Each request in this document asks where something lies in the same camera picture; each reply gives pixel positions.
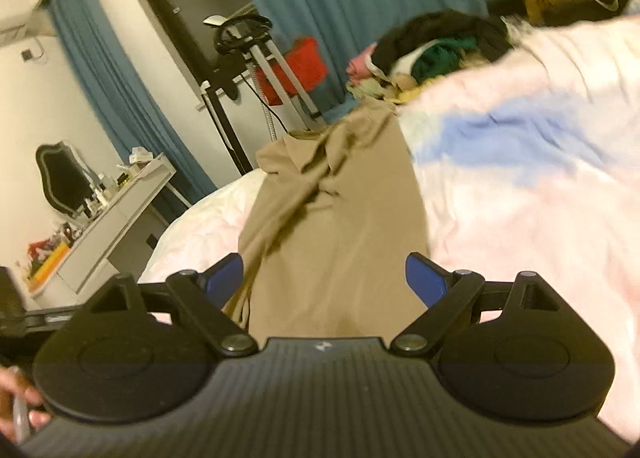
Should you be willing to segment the person left hand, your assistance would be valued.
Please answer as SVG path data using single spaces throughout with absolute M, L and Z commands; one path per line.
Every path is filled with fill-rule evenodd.
M 1 367 L 1 433 L 17 444 L 26 438 L 27 428 L 40 430 L 51 421 L 43 408 L 43 397 L 16 366 Z

